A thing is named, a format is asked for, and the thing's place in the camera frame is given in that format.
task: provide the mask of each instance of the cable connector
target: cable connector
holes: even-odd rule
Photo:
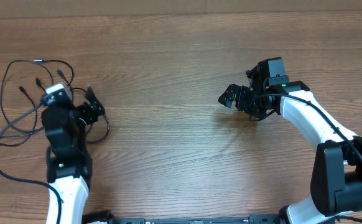
[[[40,88],[42,88],[42,82],[40,81],[39,78],[36,78],[36,85]]]
[[[35,62],[35,63],[46,63],[46,62],[50,62],[50,60],[46,60],[46,59],[33,59],[33,62]]]
[[[23,86],[20,86],[20,87],[18,87],[19,88],[19,90],[21,91],[21,92],[23,92],[24,94],[26,94],[26,90],[25,90],[25,88],[23,87]]]
[[[59,70],[59,68],[57,68],[57,73],[63,80],[66,81],[65,75],[63,74],[63,72],[61,70]]]
[[[45,88],[42,86],[42,82],[39,78],[36,78],[36,85],[41,88],[43,91],[45,91]]]

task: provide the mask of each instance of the wooden table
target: wooden table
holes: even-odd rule
[[[0,20],[0,85],[12,60],[61,59],[75,68],[73,85],[91,83],[106,107],[112,131],[89,147],[86,213],[245,217],[302,200],[315,157],[308,142],[281,116],[251,123],[217,102],[229,84],[248,84],[246,69],[278,56],[291,80],[304,81],[362,136],[362,11]],[[55,68],[69,76],[48,66],[56,82]],[[42,94],[35,77],[49,86],[41,68],[11,67],[11,119],[31,108],[18,86],[34,100]],[[0,130],[5,125],[0,113]],[[100,121],[89,138],[104,132]],[[45,181],[48,145],[39,133],[21,147],[0,147],[0,167]],[[45,223],[47,205],[47,189],[0,176],[0,223]]]

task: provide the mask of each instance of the black cable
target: black cable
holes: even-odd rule
[[[265,116],[263,116],[262,118],[258,118],[258,119],[252,119],[253,115],[249,116],[249,121],[253,121],[253,122],[257,122],[257,121],[262,121],[266,118],[268,118],[271,114],[273,114],[275,112],[275,110],[272,110],[271,112],[269,112],[268,114],[266,114]]]
[[[27,99],[32,103],[33,107],[35,108],[35,103],[33,102],[32,98],[26,93],[25,89],[20,86],[19,90],[27,97]],[[34,131],[34,129],[36,128],[37,125],[37,111],[35,112],[35,119],[34,119],[34,124],[33,124],[33,128],[32,131]],[[19,143],[16,144],[4,144],[4,143],[0,143],[0,146],[6,146],[6,147],[17,147],[20,146],[22,144],[24,144],[27,140],[29,140],[29,138],[32,136],[30,133],[29,134],[25,134],[25,136],[27,136],[24,140],[22,140]]]
[[[72,84],[73,78],[75,77],[75,71],[73,71],[72,66],[70,66],[67,62],[64,62],[63,60],[47,60],[47,62],[59,62],[59,63],[62,63],[64,65],[68,66],[70,68],[70,71],[72,72],[72,76],[70,77],[69,82],[66,80],[65,76],[63,76],[63,79],[68,83],[68,86],[70,86],[70,84]]]
[[[34,65],[38,65],[42,68],[44,68],[50,75],[50,78],[51,78],[51,85],[54,84],[54,79],[52,77],[52,74],[50,72],[50,70],[45,67],[44,65],[42,65],[41,63],[36,63],[36,62],[33,62],[33,61],[30,61],[30,60],[13,60],[12,62],[10,62],[10,64],[7,66],[7,69],[6,69],[6,72],[4,73],[4,76],[2,78],[2,82],[1,82],[1,89],[0,89],[0,109],[1,109],[1,113],[2,115],[4,116],[4,119],[7,121],[7,124],[10,123],[10,121],[8,120],[7,116],[6,116],[6,113],[4,112],[4,108],[2,106],[2,95],[3,95],[3,92],[4,92],[4,82],[6,81],[6,77],[7,77],[7,73],[8,73],[8,70],[9,70],[9,67],[13,64],[13,63],[16,63],[16,62],[28,62],[28,63],[32,63]],[[11,128],[19,131],[19,132],[22,132],[22,133],[31,133],[33,132],[34,130],[23,130],[23,129],[20,129],[20,128],[17,128],[15,126],[12,126]]]
[[[337,135],[339,135],[339,137],[341,137],[344,140],[344,142],[346,142],[347,145],[354,151],[354,153],[358,156],[359,162],[362,165],[361,153],[357,150],[357,148],[355,148],[355,146],[351,143],[351,141],[343,133],[341,133],[341,131],[332,123],[332,121],[330,121],[330,119],[325,115],[325,113],[321,109],[319,109],[317,106],[312,104],[311,101],[307,101],[305,99],[301,99],[296,96],[273,93],[273,94],[265,94],[265,95],[257,96],[255,99],[253,99],[252,102],[250,102],[250,104],[247,106],[247,108],[250,108],[256,100],[258,100],[260,98],[268,97],[268,96],[280,96],[280,97],[285,97],[285,98],[291,98],[293,100],[297,100],[297,101],[305,103],[306,105],[311,106],[329,124],[329,126],[334,130],[334,132],[337,133]],[[346,219],[346,220],[351,220],[351,221],[362,223],[362,219],[360,219],[360,218],[354,218],[354,217],[349,217],[349,216],[345,216],[345,215],[336,215],[332,218],[331,221],[337,220],[337,219]]]
[[[62,72],[59,68],[57,68],[57,74],[58,74],[63,80],[65,80],[65,82],[66,82],[67,84],[69,84],[69,81],[67,80],[67,78],[65,77],[65,75],[63,74],[63,72]]]
[[[36,85],[37,85],[38,87],[40,87],[40,88],[44,91],[44,93],[45,93],[45,88],[43,87],[42,82],[40,81],[39,78],[36,78]]]
[[[264,81],[262,82],[262,90],[264,91],[264,93],[267,93],[267,81],[269,80],[269,77],[265,78]]]
[[[106,139],[106,137],[108,136],[111,127],[110,127],[110,125],[109,125],[109,120],[108,120],[108,118],[106,117],[106,114],[104,114],[103,116],[104,116],[105,121],[106,121],[106,133],[105,133],[105,135],[104,135],[101,139],[99,139],[99,140],[96,140],[96,141],[87,141],[88,144],[99,143],[99,142],[103,141],[104,139]]]
[[[75,93],[73,92],[72,87],[70,85],[69,85],[69,91],[72,94],[72,103],[73,103],[73,101],[75,100]]]
[[[83,89],[83,88],[79,88],[79,87],[73,87],[73,88],[71,88],[70,90],[81,90],[81,91],[83,91],[83,92],[87,92],[85,89]]]
[[[40,132],[40,131],[34,131],[34,132],[31,132],[31,133],[26,133],[26,134],[13,134],[13,135],[10,135],[10,136],[2,136],[1,138],[3,139],[3,138],[25,137],[25,136],[30,136],[30,135],[33,135],[33,134],[37,134],[38,132]],[[16,144],[9,145],[9,144],[0,143],[0,146],[14,147],[14,146],[16,146]]]
[[[17,123],[18,121],[22,120],[23,118],[25,118],[27,115],[37,111],[37,109],[39,109],[42,106],[42,104],[38,104],[35,108],[29,110],[28,112],[24,113],[23,115],[21,115],[20,117],[18,117],[17,119],[15,119],[14,121],[11,121],[3,130],[1,130],[0,132],[0,139],[2,137],[2,135],[15,123]],[[45,182],[41,182],[41,181],[37,181],[37,180],[27,180],[27,179],[20,179],[17,177],[12,177],[6,173],[4,173],[1,169],[0,169],[0,175],[2,175],[3,177],[10,179],[10,180],[15,180],[18,182],[24,182],[24,183],[30,183],[30,184],[37,184],[37,185],[41,185],[44,187],[47,187],[48,189],[52,190],[52,192],[55,194],[55,196],[57,196],[57,200],[58,200],[58,217],[57,217],[57,224],[60,224],[60,219],[61,219],[61,211],[62,211],[62,199],[61,196],[59,195],[58,191],[53,188],[51,185],[45,183]]]
[[[91,129],[93,128],[93,124],[90,124],[90,127],[87,129],[87,131],[86,131],[86,135],[88,134],[88,133],[90,133],[90,131],[91,131]]]

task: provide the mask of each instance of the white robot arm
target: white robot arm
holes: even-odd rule
[[[73,176],[62,177],[50,185],[59,192],[63,201],[61,223],[81,224],[84,205],[88,198],[88,187],[84,179]],[[55,194],[50,191],[50,205],[46,224],[56,223],[57,217],[58,200]]]
[[[257,118],[253,121],[273,112],[282,115],[316,153],[311,195],[281,209],[274,223],[334,222],[335,216],[362,210],[362,137],[331,117],[302,81],[290,82],[281,58],[259,62],[246,76],[251,79],[249,87],[232,84],[218,101],[229,108],[235,101],[235,107],[250,114],[250,120]],[[344,173],[344,161],[356,166],[356,171]]]

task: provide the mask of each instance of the white arm link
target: white arm link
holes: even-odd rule
[[[50,184],[61,195],[61,224],[81,224],[84,205],[88,198],[88,187],[82,177],[62,177]],[[56,224],[58,216],[58,200],[50,190],[50,206],[46,224]]]
[[[356,136],[353,131],[344,128],[344,126],[330,116],[330,114],[318,104],[310,91],[294,91],[289,93],[289,95],[311,101],[313,105],[317,106],[325,113],[330,121],[338,127],[341,133],[343,133],[349,140],[352,140],[353,136]],[[286,120],[289,120],[292,124],[294,124],[294,126],[301,132],[315,152],[317,151],[318,144],[324,143],[327,140],[333,140],[335,142],[343,141],[339,135],[334,133],[334,130],[320,116],[320,114],[318,114],[317,111],[303,102],[292,98],[282,97],[280,111],[281,115],[283,115]]]

